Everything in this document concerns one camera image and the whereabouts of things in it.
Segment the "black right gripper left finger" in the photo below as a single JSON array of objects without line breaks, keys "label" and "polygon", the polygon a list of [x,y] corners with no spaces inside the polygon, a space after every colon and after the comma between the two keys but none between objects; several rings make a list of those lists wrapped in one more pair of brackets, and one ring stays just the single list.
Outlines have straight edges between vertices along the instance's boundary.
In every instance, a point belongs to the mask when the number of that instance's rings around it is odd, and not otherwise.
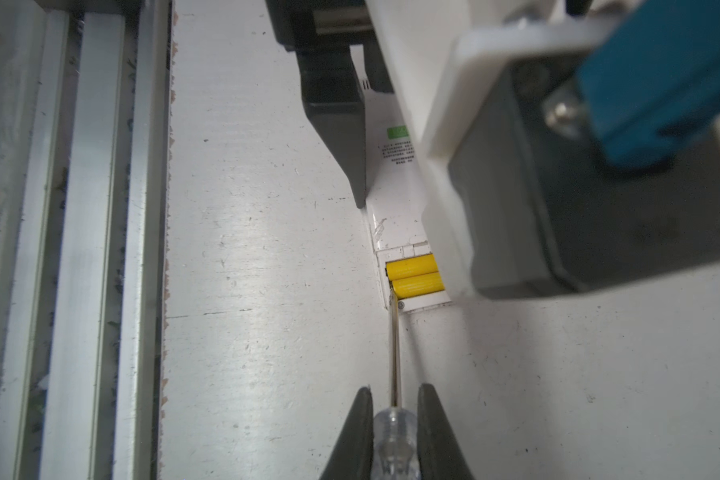
[{"label": "black right gripper left finger", "polygon": [[351,404],[320,480],[369,480],[373,459],[373,398],[361,387]]}]

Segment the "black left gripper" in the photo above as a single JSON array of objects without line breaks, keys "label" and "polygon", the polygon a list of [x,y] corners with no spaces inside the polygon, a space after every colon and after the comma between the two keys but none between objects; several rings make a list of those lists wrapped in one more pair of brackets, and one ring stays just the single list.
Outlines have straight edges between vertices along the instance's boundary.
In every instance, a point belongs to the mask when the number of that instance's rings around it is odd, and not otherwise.
[{"label": "black left gripper", "polygon": [[289,52],[298,51],[306,117],[346,175],[356,207],[362,209],[366,204],[365,103],[347,47],[363,47],[371,89],[393,91],[368,7],[364,1],[342,0],[267,0],[266,7],[277,42]]}]

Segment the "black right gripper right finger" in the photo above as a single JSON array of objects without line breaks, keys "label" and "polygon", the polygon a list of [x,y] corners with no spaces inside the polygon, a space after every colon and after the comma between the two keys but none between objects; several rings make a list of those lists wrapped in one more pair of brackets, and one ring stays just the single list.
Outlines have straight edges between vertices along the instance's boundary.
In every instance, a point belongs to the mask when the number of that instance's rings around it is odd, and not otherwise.
[{"label": "black right gripper right finger", "polygon": [[474,475],[432,384],[423,383],[419,387],[417,415],[417,448],[421,478],[472,480]]}]

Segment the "clear handle screwdriver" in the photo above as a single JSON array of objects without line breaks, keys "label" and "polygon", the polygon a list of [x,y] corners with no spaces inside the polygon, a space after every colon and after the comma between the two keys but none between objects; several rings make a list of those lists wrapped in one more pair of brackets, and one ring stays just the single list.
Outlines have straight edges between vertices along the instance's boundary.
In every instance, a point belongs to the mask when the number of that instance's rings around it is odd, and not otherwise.
[{"label": "clear handle screwdriver", "polygon": [[394,466],[390,468],[393,479],[420,479],[420,467],[415,440],[415,415],[403,408],[399,300],[394,287],[390,286],[391,320],[391,405],[395,408]]}]

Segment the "white air conditioner remote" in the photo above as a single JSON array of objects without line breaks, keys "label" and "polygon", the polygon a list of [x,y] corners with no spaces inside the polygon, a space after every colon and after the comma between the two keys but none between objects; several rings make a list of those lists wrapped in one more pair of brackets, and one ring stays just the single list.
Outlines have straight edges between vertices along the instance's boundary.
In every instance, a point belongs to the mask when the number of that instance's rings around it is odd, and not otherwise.
[{"label": "white air conditioner remote", "polygon": [[424,185],[414,147],[396,97],[361,80],[366,113],[365,215],[380,278],[382,302],[389,305],[387,265],[432,253],[422,213]]}]

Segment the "yellow battery lower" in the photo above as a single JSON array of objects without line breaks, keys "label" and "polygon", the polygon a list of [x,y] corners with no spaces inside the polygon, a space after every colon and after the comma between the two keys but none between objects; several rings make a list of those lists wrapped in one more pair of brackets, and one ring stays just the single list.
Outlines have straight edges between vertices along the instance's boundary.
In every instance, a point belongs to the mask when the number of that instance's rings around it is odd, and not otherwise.
[{"label": "yellow battery lower", "polygon": [[392,289],[398,299],[409,299],[445,290],[438,272],[393,280]]}]

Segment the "yellow battery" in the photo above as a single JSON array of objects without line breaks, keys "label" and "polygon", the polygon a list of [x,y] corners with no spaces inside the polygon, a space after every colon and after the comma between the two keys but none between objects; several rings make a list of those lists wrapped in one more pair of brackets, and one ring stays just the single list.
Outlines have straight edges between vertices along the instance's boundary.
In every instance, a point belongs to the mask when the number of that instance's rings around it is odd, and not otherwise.
[{"label": "yellow battery", "polygon": [[393,280],[392,289],[398,299],[409,299],[445,290],[438,272]]},{"label": "yellow battery", "polygon": [[388,279],[391,282],[438,273],[439,269],[432,254],[421,255],[406,259],[388,262],[385,266]]}]

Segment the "yellow battery upper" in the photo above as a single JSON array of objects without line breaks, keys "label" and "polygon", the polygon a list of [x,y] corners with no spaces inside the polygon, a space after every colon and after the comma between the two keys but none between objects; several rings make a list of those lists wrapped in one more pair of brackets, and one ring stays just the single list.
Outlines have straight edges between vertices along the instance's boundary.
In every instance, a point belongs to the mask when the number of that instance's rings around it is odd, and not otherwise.
[{"label": "yellow battery upper", "polygon": [[391,282],[438,273],[439,269],[432,254],[421,255],[406,259],[388,262],[385,266],[388,279]]}]

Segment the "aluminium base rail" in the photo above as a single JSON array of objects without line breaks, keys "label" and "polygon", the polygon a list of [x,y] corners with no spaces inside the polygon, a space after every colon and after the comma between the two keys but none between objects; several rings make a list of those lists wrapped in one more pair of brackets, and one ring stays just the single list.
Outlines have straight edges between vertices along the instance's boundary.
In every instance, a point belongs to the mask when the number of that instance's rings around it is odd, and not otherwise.
[{"label": "aluminium base rail", "polygon": [[0,479],[153,479],[168,1],[0,1]]}]

